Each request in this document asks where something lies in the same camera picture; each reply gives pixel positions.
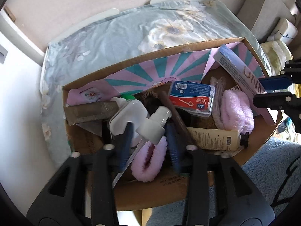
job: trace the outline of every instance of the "green cap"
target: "green cap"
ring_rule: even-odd
[[[136,99],[133,95],[130,95],[130,94],[122,94],[121,96],[120,96],[121,98],[124,98],[124,99],[126,99],[126,100],[132,100],[132,99]]]

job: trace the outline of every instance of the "wall socket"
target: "wall socket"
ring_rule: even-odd
[[[8,53],[7,50],[0,45],[0,63],[1,64],[4,64],[4,60],[6,58],[7,53]]]

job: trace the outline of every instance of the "bed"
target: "bed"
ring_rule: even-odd
[[[229,37],[246,37],[271,75],[256,38],[218,0],[152,3],[96,21],[59,42],[50,43],[40,91],[42,128],[55,165],[60,166],[71,152],[64,125],[62,86],[144,53]]]

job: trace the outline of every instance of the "open cardboard box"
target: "open cardboard box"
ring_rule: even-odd
[[[76,81],[73,81],[63,87],[64,106],[66,105],[69,90],[82,87],[91,81],[105,78],[110,74],[113,74],[126,67],[141,63],[143,61],[181,53],[183,51],[187,52],[205,50],[209,48],[219,47],[223,44],[231,42],[243,42],[260,64],[264,75],[268,77],[268,74],[262,62],[260,61],[260,58],[245,38],[227,38],[202,41],[147,53],[114,64],[112,66],[86,75],[80,79],[77,79]],[[209,84],[211,76],[214,76],[218,79],[221,76],[226,77],[226,89],[229,89],[236,85],[235,81],[222,67],[210,70],[204,77],[202,83]],[[235,161],[239,165],[243,165],[245,162],[247,162],[271,137],[271,135],[280,124],[281,120],[282,114],[280,111],[278,112],[277,123],[274,126],[268,126],[261,116],[255,117],[255,127],[249,137],[249,147],[240,151],[236,156],[234,156]],[[91,153],[97,151],[103,145],[100,137],[87,132],[76,125],[69,126],[66,122],[66,130],[70,147],[73,151],[78,151],[82,154]],[[213,174],[208,173],[208,176],[209,185],[212,185],[214,181]],[[114,189],[117,210],[141,210],[182,200],[186,197],[187,184],[188,178],[176,174],[171,166],[163,167],[154,181],[147,183],[134,180],[130,172],[127,170]]]

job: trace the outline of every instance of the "bed headboard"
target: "bed headboard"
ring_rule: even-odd
[[[267,40],[280,18],[295,22],[282,0],[246,0],[237,17],[260,43]]]

